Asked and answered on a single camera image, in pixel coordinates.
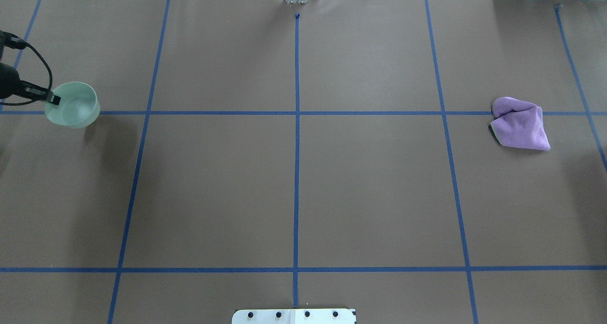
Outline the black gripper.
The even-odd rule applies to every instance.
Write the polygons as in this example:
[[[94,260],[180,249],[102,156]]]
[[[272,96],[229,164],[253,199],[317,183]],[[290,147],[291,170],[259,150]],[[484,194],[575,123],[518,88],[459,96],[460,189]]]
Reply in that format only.
[[[21,82],[21,77],[12,66],[5,63],[0,64],[0,99],[4,100],[11,96],[19,96],[31,101],[46,102],[58,106],[61,97],[54,94],[50,89],[37,86],[33,83]]]

